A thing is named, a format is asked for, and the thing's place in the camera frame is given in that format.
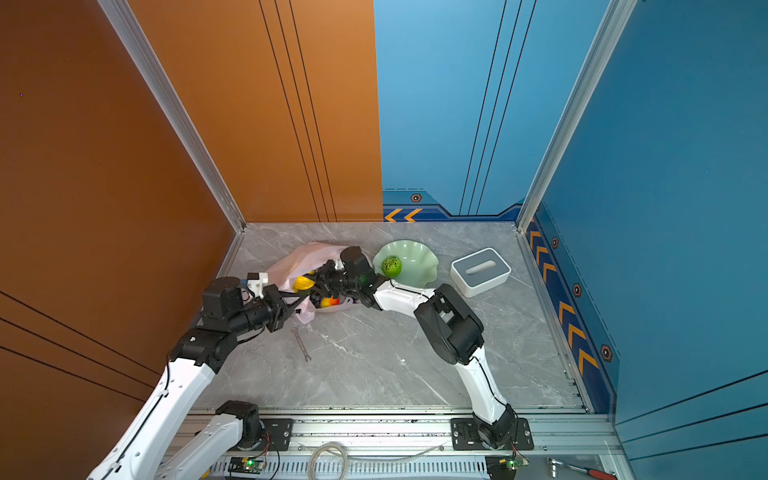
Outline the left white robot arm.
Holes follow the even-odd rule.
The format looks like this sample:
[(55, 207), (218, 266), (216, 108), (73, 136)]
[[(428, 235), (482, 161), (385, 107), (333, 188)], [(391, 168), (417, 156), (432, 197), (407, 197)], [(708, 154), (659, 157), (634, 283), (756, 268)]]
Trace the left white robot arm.
[(255, 294), (235, 277), (214, 280), (203, 293), (197, 326), (169, 352), (157, 386), (120, 440), (90, 473), (92, 479), (198, 479), (225, 452), (272, 450), (257, 405), (227, 401), (212, 422), (169, 461), (171, 441), (200, 394), (241, 344), (280, 329), (302, 293), (267, 285)]

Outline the yellow starfruit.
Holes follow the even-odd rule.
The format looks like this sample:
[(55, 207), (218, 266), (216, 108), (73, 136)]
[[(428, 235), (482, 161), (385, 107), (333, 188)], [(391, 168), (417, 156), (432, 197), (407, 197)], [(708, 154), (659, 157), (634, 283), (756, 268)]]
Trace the yellow starfruit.
[(311, 290), (315, 285), (315, 282), (305, 276), (299, 276), (296, 278), (293, 284), (293, 290), (295, 292), (303, 292)]

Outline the red yellow mango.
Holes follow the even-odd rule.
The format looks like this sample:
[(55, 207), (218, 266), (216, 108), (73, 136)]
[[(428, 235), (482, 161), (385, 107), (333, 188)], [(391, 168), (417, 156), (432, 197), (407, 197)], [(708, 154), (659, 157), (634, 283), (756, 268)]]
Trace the red yellow mango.
[(339, 298), (323, 298), (320, 301), (319, 308), (320, 309), (326, 309), (326, 308), (332, 308), (335, 306), (338, 306), (341, 303), (341, 300)]

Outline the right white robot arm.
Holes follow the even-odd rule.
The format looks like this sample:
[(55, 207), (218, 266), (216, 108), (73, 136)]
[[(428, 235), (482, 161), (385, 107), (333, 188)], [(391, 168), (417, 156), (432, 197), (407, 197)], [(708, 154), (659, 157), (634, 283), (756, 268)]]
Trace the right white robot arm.
[(348, 297), (368, 308), (417, 320), (435, 354), (458, 371), (481, 441), (491, 449), (515, 442), (518, 415), (488, 365), (484, 325), (452, 286), (403, 285), (376, 273), (357, 246), (343, 249), (339, 260), (327, 261), (306, 277), (323, 297)]

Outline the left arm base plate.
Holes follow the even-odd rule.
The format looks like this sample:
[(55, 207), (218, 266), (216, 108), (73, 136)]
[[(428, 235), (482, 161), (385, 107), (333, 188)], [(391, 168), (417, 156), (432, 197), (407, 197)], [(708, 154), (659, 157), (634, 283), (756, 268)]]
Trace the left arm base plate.
[(242, 437), (231, 451), (261, 452), (267, 448), (279, 452), (287, 451), (293, 427), (292, 418), (260, 418), (258, 421), (245, 421)]

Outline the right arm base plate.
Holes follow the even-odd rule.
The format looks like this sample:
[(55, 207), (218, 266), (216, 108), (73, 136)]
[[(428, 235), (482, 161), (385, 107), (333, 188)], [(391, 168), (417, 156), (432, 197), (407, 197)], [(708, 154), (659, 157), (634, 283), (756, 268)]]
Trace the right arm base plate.
[(492, 447), (488, 442), (481, 438), (478, 426), (472, 418), (452, 418), (450, 420), (450, 429), (452, 448), (456, 451), (533, 451), (535, 448), (533, 434), (529, 422), (525, 418), (518, 418), (515, 420), (513, 429), (507, 435), (505, 442), (497, 447)]

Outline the pink plastic bag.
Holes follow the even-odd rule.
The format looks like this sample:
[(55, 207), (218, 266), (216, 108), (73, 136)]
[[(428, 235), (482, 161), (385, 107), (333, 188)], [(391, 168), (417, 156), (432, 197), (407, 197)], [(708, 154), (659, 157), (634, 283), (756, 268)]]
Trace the pink plastic bag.
[[(343, 245), (319, 242), (301, 245), (266, 270), (268, 280), (271, 284), (276, 285), (280, 291), (297, 293), (293, 290), (293, 284), (297, 277), (309, 278), (308, 274), (313, 273), (328, 260), (332, 260), (337, 267), (341, 267), (339, 257), (344, 248)], [(319, 304), (322, 299), (322, 296), (311, 296), (309, 299), (304, 299), (291, 317), (306, 325), (312, 322), (319, 313), (340, 312), (360, 304), (351, 298), (341, 297), (339, 298), (341, 303), (338, 306), (320, 309)]]

